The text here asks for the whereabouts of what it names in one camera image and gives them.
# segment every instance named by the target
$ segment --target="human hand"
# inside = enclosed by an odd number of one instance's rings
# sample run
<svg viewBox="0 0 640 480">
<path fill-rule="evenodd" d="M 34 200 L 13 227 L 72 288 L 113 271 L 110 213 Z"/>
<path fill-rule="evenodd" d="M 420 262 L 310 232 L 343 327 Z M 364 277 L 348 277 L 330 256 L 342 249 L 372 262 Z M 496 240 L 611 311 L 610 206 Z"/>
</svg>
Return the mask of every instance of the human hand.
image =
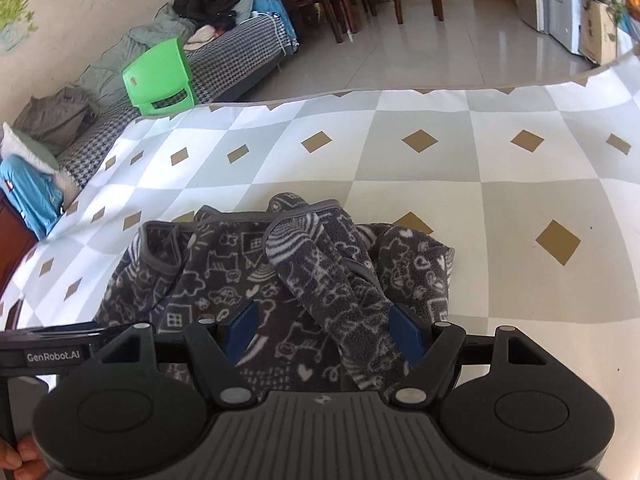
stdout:
<svg viewBox="0 0 640 480">
<path fill-rule="evenodd" d="M 31 435 L 18 442 L 17 451 L 0 438 L 0 467 L 14 472 L 15 480 L 40 480 L 49 470 Z"/>
</svg>

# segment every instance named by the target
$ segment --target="gray pillow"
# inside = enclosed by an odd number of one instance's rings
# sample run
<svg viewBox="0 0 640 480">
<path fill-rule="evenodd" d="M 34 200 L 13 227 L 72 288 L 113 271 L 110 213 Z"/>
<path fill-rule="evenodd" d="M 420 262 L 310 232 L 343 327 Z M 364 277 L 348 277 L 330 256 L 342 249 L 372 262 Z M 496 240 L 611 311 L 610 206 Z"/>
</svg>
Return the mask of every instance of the gray pillow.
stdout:
<svg viewBox="0 0 640 480">
<path fill-rule="evenodd" d="M 251 17 L 251 10 L 254 8 L 254 0 L 240 0 L 234 5 L 236 12 L 236 25 L 245 22 Z"/>
<path fill-rule="evenodd" d="M 60 169 L 56 158 L 37 140 L 13 130 L 7 123 L 2 125 L 4 137 L 0 144 L 0 157 L 17 155 L 40 173 L 54 174 Z"/>
</svg>

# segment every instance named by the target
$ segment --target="wall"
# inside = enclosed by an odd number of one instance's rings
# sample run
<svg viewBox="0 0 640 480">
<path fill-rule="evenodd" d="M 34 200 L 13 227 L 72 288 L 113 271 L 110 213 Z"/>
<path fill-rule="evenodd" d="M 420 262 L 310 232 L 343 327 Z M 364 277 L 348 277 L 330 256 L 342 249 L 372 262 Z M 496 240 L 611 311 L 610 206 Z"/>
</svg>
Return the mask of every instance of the wall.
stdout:
<svg viewBox="0 0 640 480">
<path fill-rule="evenodd" d="M 130 28 L 173 0 L 29 0 L 38 30 L 0 52 L 0 122 L 11 123 L 31 95 L 55 93 Z"/>
</svg>

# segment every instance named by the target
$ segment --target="gray floor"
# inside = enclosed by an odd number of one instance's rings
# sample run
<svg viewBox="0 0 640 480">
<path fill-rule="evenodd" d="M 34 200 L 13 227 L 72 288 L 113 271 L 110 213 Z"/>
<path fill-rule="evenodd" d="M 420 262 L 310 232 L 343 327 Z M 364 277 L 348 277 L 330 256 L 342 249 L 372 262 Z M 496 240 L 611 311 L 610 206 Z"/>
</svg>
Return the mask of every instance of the gray floor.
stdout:
<svg viewBox="0 0 640 480">
<path fill-rule="evenodd" d="M 402 0 L 404 25 L 394 5 L 378 7 L 362 30 L 342 44 L 323 26 L 242 101 L 290 98 L 347 88 L 514 86 L 574 75 L 590 68 L 554 38 L 518 17 L 513 4 L 445 0 L 445 21 L 429 0 Z"/>
</svg>

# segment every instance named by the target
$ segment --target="brown diamond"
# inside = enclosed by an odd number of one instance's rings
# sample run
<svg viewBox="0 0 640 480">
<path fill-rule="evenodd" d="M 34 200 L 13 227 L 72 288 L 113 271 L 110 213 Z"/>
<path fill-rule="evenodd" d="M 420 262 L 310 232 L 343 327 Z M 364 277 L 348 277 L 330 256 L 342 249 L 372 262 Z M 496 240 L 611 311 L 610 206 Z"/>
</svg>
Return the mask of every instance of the brown diamond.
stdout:
<svg viewBox="0 0 640 480">
<path fill-rule="evenodd" d="M 415 229 L 416 231 L 422 231 L 423 233 L 427 233 L 428 235 L 433 233 L 433 229 L 431 229 L 411 211 L 409 211 L 402 218 L 396 220 L 394 222 L 394 225 L 408 227 L 409 229 Z"/>
<path fill-rule="evenodd" d="M 49 272 L 52 266 L 53 266 L 53 258 L 44 262 L 42 264 L 42 267 L 40 267 L 40 276 Z"/>
<path fill-rule="evenodd" d="M 145 153 L 145 150 L 142 150 L 140 153 L 137 153 L 134 156 L 132 156 L 129 165 L 133 166 L 137 161 L 139 161 L 142 158 L 142 155 L 144 153 Z"/>
<path fill-rule="evenodd" d="M 524 148 L 528 152 L 535 152 L 536 148 L 542 144 L 542 141 L 545 140 L 542 137 L 537 136 L 536 134 L 532 134 L 527 130 L 522 130 L 519 134 L 517 134 L 511 142 L 516 146 L 520 146 Z"/>
<path fill-rule="evenodd" d="M 609 136 L 609 139 L 607 139 L 607 144 L 610 144 L 611 146 L 613 146 L 617 150 L 620 150 L 625 155 L 628 155 L 629 154 L 629 150 L 631 149 L 631 144 L 626 142 L 626 140 L 620 139 L 620 137 L 618 137 L 618 136 L 616 136 L 614 134 L 611 134 Z"/>
<path fill-rule="evenodd" d="M 27 257 L 24 259 L 25 262 L 28 262 L 33 258 L 33 255 L 36 253 L 36 247 L 34 246 L 31 251 L 27 253 Z"/>
<path fill-rule="evenodd" d="M 418 153 L 422 153 L 424 150 L 438 142 L 438 140 L 431 137 L 424 130 L 418 130 L 417 132 L 412 133 L 410 136 L 402 139 L 402 142 L 404 142 L 412 150 Z"/>
<path fill-rule="evenodd" d="M 246 146 L 246 144 L 243 144 L 237 150 L 233 150 L 231 153 L 227 153 L 226 158 L 229 159 L 229 164 L 232 164 L 241 156 L 245 156 L 247 153 L 249 153 L 249 148 Z"/>
<path fill-rule="evenodd" d="M 306 148 L 309 153 L 313 153 L 315 150 L 322 148 L 325 144 L 331 142 L 329 136 L 324 132 L 318 132 L 315 135 L 312 135 L 306 140 L 302 141 L 302 145 Z"/>
<path fill-rule="evenodd" d="M 555 220 L 551 221 L 536 241 L 562 265 L 566 265 L 580 245 L 580 238 Z"/>
<path fill-rule="evenodd" d="M 175 152 L 171 156 L 171 165 L 175 166 L 176 164 L 182 162 L 185 158 L 189 158 L 189 153 L 187 153 L 187 148 L 183 148 L 179 152 Z"/>
<path fill-rule="evenodd" d="M 71 216 L 73 213 L 75 213 L 76 211 L 78 211 L 78 201 L 76 200 L 75 202 L 73 202 L 68 209 L 66 210 L 66 215 L 67 216 Z"/>
<path fill-rule="evenodd" d="M 102 218 L 104 216 L 104 208 L 100 209 L 100 211 L 98 211 L 93 218 L 91 218 L 91 223 L 94 223 L 95 221 L 98 221 L 100 218 Z"/>
<path fill-rule="evenodd" d="M 63 301 L 66 301 L 66 298 L 68 298 L 69 296 L 74 294 L 76 290 L 78 290 L 81 281 L 82 278 L 80 278 L 77 282 L 73 282 L 71 285 L 69 285 L 69 288 L 66 290 L 65 299 Z"/>
<path fill-rule="evenodd" d="M 140 222 L 140 219 L 142 218 L 142 211 L 138 211 L 137 213 L 135 213 L 134 215 L 131 216 L 127 216 L 124 219 L 124 224 L 122 225 L 122 230 L 126 231 L 127 229 L 129 229 L 130 227 L 133 227 L 135 224 L 137 224 L 138 222 Z"/>
<path fill-rule="evenodd" d="M 171 222 L 193 222 L 193 218 L 195 217 L 195 215 L 196 215 L 195 211 L 189 211 L 184 215 L 177 216 L 176 218 L 171 220 Z"/>
</svg>

